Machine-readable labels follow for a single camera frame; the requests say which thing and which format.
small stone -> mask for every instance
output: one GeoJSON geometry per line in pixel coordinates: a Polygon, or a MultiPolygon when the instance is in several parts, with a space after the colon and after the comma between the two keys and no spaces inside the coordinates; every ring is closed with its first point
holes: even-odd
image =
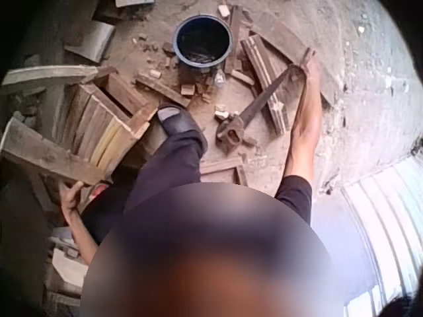
{"type": "Polygon", "coordinates": [[[146,41],[148,39],[148,35],[146,35],[145,33],[139,33],[138,39],[140,39],[142,41],[146,41]]]}
{"type": "Polygon", "coordinates": [[[160,79],[161,77],[161,73],[159,71],[156,71],[155,69],[150,70],[150,75],[157,79],[160,79]]]}
{"type": "Polygon", "coordinates": [[[36,122],[37,122],[36,117],[26,117],[24,120],[24,124],[27,127],[30,127],[31,129],[35,129],[36,122]]]}
{"type": "Polygon", "coordinates": [[[13,112],[13,117],[20,122],[23,122],[25,120],[25,116],[19,111],[13,112]]]}
{"type": "Polygon", "coordinates": [[[22,115],[26,117],[32,117],[37,114],[38,108],[35,106],[29,106],[21,110],[22,115]]]}
{"type": "Polygon", "coordinates": [[[170,42],[165,42],[163,43],[161,49],[165,52],[165,53],[169,53],[169,54],[174,54],[174,49],[173,49],[173,44],[170,42]]]}

foot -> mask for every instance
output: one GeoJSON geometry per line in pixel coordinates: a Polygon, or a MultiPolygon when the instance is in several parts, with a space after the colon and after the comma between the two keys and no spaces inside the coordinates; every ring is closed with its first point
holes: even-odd
{"type": "Polygon", "coordinates": [[[203,132],[195,122],[194,118],[184,108],[177,106],[176,104],[171,104],[170,102],[164,102],[159,106],[157,115],[168,136],[192,130],[197,131],[200,135],[199,141],[203,154],[207,151],[208,144],[203,132]]]}

plastic bucket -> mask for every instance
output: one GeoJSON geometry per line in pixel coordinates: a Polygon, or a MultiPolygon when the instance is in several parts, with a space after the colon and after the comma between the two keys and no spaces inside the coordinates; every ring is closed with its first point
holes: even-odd
{"type": "Polygon", "coordinates": [[[178,58],[189,66],[215,66],[232,50],[232,33],[219,18],[196,15],[178,26],[173,48],[178,58]]]}

debris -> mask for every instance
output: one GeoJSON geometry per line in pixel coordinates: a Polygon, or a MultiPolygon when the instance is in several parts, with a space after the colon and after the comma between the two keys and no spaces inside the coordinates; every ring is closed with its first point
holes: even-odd
{"type": "Polygon", "coordinates": [[[219,6],[219,13],[222,16],[222,18],[227,18],[231,14],[227,5],[220,5],[219,6]]]}
{"type": "Polygon", "coordinates": [[[236,59],[233,68],[236,71],[242,71],[243,70],[243,62],[240,59],[236,59]]]}
{"type": "Polygon", "coordinates": [[[38,111],[37,107],[29,106],[29,107],[22,109],[20,112],[21,112],[22,115],[24,115],[26,117],[32,117],[32,116],[35,116],[37,114],[37,111],[38,111]]]}
{"type": "Polygon", "coordinates": [[[36,117],[26,117],[24,120],[24,125],[30,127],[31,129],[35,129],[36,121],[36,117]]]}
{"type": "Polygon", "coordinates": [[[199,94],[202,94],[202,93],[204,92],[204,87],[203,87],[203,85],[202,85],[202,84],[200,84],[200,83],[196,83],[196,86],[197,86],[197,91],[198,91],[198,93],[199,93],[199,94]]]}
{"type": "Polygon", "coordinates": [[[223,120],[226,120],[229,117],[229,112],[228,111],[219,111],[219,110],[216,110],[214,112],[214,117],[216,119],[218,119],[218,121],[221,121],[222,122],[223,120]]]}
{"type": "Polygon", "coordinates": [[[163,43],[161,48],[165,53],[174,54],[173,44],[170,42],[163,43]]]}
{"type": "Polygon", "coordinates": [[[13,117],[15,118],[15,119],[17,119],[18,121],[20,121],[20,122],[23,122],[24,120],[25,120],[25,116],[24,115],[22,115],[21,114],[21,112],[20,111],[15,111],[15,112],[13,112],[13,117]]]}
{"type": "Polygon", "coordinates": [[[160,79],[161,77],[161,73],[159,71],[156,71],[154,69],[150,70],[150,75],[154,78],[160,79]]]}
{"type": "Polygon", "coordinates": [[[196,93],[195,85],[182,85],[180,87],[180,94],[183,96],[193,96],[196,93]]]}
{"type": "Polygon", "coordinates": [[[139,39],[139,40],[146,41],[146,40],[148,39],[148,35],[147,35],[147,34],[145,34],[145,33],[139,33],[139,34],[138,34],[138,39],[139,39]]]}
{"type": "Polygon", "coordinates": [[[240,81],[243,81],[244,83],[254,86],[254,80],[252,80],[250,77],[240,73],[239,71],[233,70],[231,72],[232,77],[235,77],[239,79],[240,81]]]}

